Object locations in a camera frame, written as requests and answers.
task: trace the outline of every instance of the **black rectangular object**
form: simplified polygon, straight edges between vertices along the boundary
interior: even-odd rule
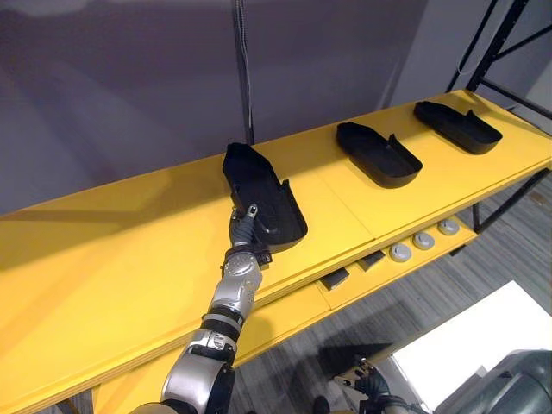
[[[386,257],[386,254],[383,253],[381,250],[378,250],[377,252],[373,252],[368,256],[364,256],[362,259],[358,260],[358,263],[362,267],[362,270],[367,271],[370,267],[375,265],[384,257]]]
[[[232,190],[232,200],[240,215],[250,204],[259,212],[254,221],[256,241],[271,251],[289,248],[307,234],[307,224],[289,181],[279,182],[270,162],[247,144],[228,145],[223,172]]]
[[[395,137],[389,141],[354,122],[337,125],[337,142],[350,159],[376,184],[396,188],[411,182],[423,164]]]
[[[472,110],[466,115],[441,103],[418,102],[414,115],[440,135],[472,154],[490,151],[502,134],[478,118]]]
[[[323,278],[320,278],[320,281],[326,289],[331,291],[336,289],[346,278],[348,278],[348,271],[345,267],[342,267],[330,274],[327,274]]]

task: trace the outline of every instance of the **silver robot arm segment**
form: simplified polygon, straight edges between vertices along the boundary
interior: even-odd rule
[[[251,248],[257,206],[249,206],[230,221],[232,248],[226,253],[223,278],[218,282],[209,310],[188,347],[166,377],[161,403],[149,403],[132,414],[223,414],[228,411],[234,385],[236,343],[253,307],[262,281]]]

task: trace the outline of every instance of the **round white knob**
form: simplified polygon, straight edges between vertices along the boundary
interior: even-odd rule
[[[421,250],[429,250],[435,246],[435,239],[427,233],[421,231],[412,237],[412,243],[414,243],[414,246]]]
[[[455,235],[460,230],[458,223],[450,219],[440,221],[437,228],[444,235]]]
[[[409,260],[410,257],[412,257],[411,250],[403,243],[393,244],[389,249],[389,253],[393,260],[401,263]]]

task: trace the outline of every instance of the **black metal rack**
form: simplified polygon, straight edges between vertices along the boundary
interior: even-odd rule
[[[467,50],[464,53],[464,56],[462,56],[458,70],[456,71],[455,75],[450,81],[450,84],[448,85],[447,92],[451,91],[452,88],[454,87],[456,80],[458,79],[458,76],[461,73],[462,68],[464,67],[464,65],[466,65],[466,62],[471,52],[474,50],[474,47],[477,44],[477,41],[479,40],[481,33],[483,32],[483,29],[485,28],[488,22],[489,17],[491,16],[494,10],[494,7],[497,4],[497,1],[498,0],[492,0],[490,2],[489,7],[486,10],[486,13],[483,15],[483,18],[481,19],[481,23],[477,28],[477,31],[475,32],[475,36],[473,37],[470,44],[468,45]],[[510,9],[506,13],[506,16],[504,17],[503,21],[500,23],[499,29],[497,30],[496,34],[492,38],[489,47],[487,48],[485,54],[481,58],[480,63],[475,68],[474,74],[472,75],[469,82],[467,83],[466,89],[468,89],[469,91],[475,91],[480,85],[484,85],[487,88],[490,88],[504,95],[505,97],[508,97],[509,99],[517,102],[518,104],[521,104],[526,108],[534,110],[536,113],[552,120],[552,111],[542,107],[537,103],[531,102],[525,97],[520,97],[515,92],[509,90],[508,88],[502,85],[498,85],[495,82],[485,77],[487,71],[489,70],[489,68],[494,62],[504,58],[506,55],[518,50],[520,47],[523,47],[531,43],[535,39],[538,39],[539,37],[547,34],[549,31],[552,30],[552,24],[550,24],[546,28],[542,28],[541,30],[537,31],[531,36],[528,36],[527,38],[516,43],[515,45],[510,46],[505,50],[502,50],[502,51],[500,50],[504,45],[504,43],[506,42],[508,35],[515,27],[516,22],[518,21],[519,17],[524,11],[525,6],[527,5],[528,2],[529,0],[514,0]],[[485,231],[491,224],[493,224],[505,212],[507,212],[515,203],[517,203],[525,194],[527,194],[533,187],[535,187],[535,185],[537,185],[549,173],[550,173],[550,170],[548,168],[544,168],[541,171],[534,174],[519,188],[519,190],[517,190],[510,198],[508,198],[500,207],[498,207],[483,222],[480,220],[480,204],[479,203],[474,204],[472,206],[474,232],[477,234],[480,234],[483,231]],[[464,246],[457,248],[451,254],[454,255],[458,253],[460,250],[462,250],[463,248]]]

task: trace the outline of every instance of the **yellow shelf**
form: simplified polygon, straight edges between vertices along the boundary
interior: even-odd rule
[[[347,266],[347,280],[331,292],[317,281],[256,310],[242,331],[235,365],[240,366],[343,306],[392,283],[477,236],[460,220],[451,218],[461,225],[456,235],[443,235],[436,226],[425,230],[436,240],[436,245],[431,250],[422,251],[414,247],[410,237],[401,241],[407,244],[413,253],[412,258],[405,263],[396,263],[387,255],[365,272],[355,262]],[[173,350],[95,387],[94,412],[126,414],[139,405],[158,401],[160,388],[180,352],[181,349]]]
[[[367,294],[377,291],[385,285],[402,278],[406,274],[422,267],[423,265],[443,256],[444,254],[468,244],[477,235],[464,223],[456,217],[450,217],[460,224],[460,230],[455,235],[444,235],[436,225],[433,225],[423,231],[433,236],[435,246],[429,250],[420,250],[412,244],[411,236],[401,240],[412,251],[412,257],[403,263],[398,263],[391,259],[389,247],[384,248],[386,255],[379,262],[365,271],[358,262],[352,263],[346,267],[349,276],[335,289],[329,291],[318,281],[317,286],[328,306],[332,310],[337,310],[354,302],[357,299],[364,298]]]
[[[471,155],[425,128],[407,104],[360,116],[424,163],[384,190],[335,143],[336,125],[255,148],[289,179],[309,225],[263,272],[257,307],[550,166],[547,136],[474,94],[504,138]],[[0,413],[33,412],[185,345],[228,248],[229,188],[219,154],[0,217]]]
[[[311,155],[312,163],[318,157],[322,160],[313,171],[375,238],[427,222],[428,217],[455,213],[474,200],[550,166],[549,137],[499,106],[466,91],[440,95],[430,101],[462,113],[474,110],[503,134],[502,140],[486,154],[469,154],[419,122],[413,115],[415,103],[353,118],[351,121],[368,125],[385,137],[394,133],[423,163],[422,171],[408,185],[385,189],[343,158],[336,145],[334,125],[286,139],[290,143],[309,141],[317,148]]]

